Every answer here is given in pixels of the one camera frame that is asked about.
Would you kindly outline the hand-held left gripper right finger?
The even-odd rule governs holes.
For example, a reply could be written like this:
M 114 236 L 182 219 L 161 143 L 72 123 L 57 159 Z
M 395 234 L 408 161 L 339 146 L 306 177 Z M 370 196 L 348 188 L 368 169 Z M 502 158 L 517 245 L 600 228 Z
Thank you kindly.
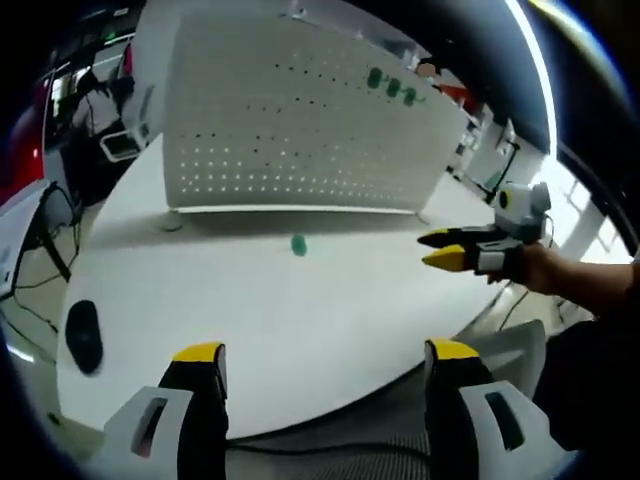
M 425 342 L 425 430 L 433 479 L 543 479 L 556 468 L 544 413 L 478 352 L 447 339 Z

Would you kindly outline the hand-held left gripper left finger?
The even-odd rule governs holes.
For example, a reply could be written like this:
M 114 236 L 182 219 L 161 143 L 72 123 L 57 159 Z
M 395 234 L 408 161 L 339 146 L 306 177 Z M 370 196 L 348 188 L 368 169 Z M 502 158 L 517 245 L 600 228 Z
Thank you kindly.
M 134 394 L 104 425 L 96 479 L 224 479 L 228 432 L 225 345 L 172 358 L 160 382 Z

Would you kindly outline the person's right hand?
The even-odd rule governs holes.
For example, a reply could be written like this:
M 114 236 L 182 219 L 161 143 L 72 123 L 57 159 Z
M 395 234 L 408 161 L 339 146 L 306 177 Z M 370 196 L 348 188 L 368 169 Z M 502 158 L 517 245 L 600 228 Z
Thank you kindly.
M 489 273 L 486 280 L 491 285 L 507 279 L 538 294 L 559 295 L 569 266 L 570 263 L 554 250 L 539 243 L 530 244 L 522 247 L 515 275 Z

